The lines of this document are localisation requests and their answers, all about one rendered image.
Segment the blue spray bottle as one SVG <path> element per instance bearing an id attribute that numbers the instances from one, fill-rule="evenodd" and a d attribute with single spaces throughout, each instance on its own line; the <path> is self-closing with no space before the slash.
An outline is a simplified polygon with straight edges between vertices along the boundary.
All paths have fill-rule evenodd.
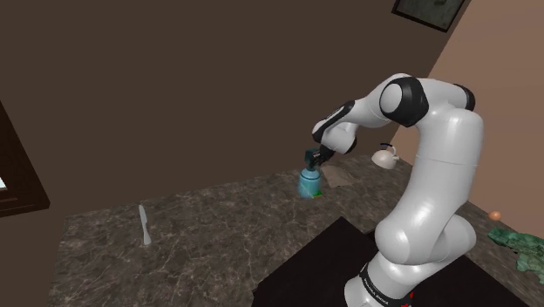
<path id="1" fill-rule="evenodd" d="M 315 155 L 316 148 L 305 152 L 305 167 L 301 170 L 298 182 L 298 193 L 302 198 L 312 199 L 321 194 L 321 173 L 316 168 Z"/>

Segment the brown paper sheet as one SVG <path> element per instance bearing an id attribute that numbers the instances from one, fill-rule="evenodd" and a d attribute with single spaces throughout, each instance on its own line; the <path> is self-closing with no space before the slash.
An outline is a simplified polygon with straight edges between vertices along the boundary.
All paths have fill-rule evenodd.
<path id="1" fill-rule="evenodd" d="M 322 166 L 321 171 L 331 188 L 349 186 L 356 182 L 356 179 L 347 171 L 335 166 Z"/>

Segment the white kettle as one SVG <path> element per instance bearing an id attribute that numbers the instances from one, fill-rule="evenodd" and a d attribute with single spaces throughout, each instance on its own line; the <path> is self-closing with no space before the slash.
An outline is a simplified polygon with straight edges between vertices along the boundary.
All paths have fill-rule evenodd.
<path id="1" fill-rule="evenodd" d="M 399 160 L 397 149 L 389 143 L 382 143 L 382 146 L 390 147 L 391 151 L 388 151 L 387 149 L 378 150 L 372 155 L 371 160 L 381 168 L 393 169 Z"/>

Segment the grey knife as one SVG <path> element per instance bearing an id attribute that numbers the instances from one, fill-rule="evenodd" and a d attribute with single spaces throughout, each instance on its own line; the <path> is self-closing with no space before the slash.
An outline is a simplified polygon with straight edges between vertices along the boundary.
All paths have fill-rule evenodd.
<path id="1" fill-rule="evenodd" d="M 149 245 L 152 242 L 152 240 L 147 229 L 146 211 L 142 205 L 139 205 L 139 217 L 140 217 L 141 227 L 143 231 L 143 243 L 145 245 Z"/>

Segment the green leafy lettuce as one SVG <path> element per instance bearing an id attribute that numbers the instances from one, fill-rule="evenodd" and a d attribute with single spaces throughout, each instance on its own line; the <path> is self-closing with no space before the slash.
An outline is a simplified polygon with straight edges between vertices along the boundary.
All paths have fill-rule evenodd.
<path id="1" fill-rule="evenodd" d="M 544 239 L 534 235 L 494 228 L 487 236 L 497 245 L 507 247 L 518 255 L 516 269 L 535 274 L 544 285 Z"/>

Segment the dark framed wall picture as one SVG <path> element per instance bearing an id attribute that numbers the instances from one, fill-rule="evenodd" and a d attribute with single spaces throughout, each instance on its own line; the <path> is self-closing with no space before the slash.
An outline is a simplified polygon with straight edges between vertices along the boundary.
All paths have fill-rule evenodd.
<path id="1" fill-rule="evenodd" d="M 448 32 L 465 0 L 396 0 L 392 13 L 438 31 Z"/>

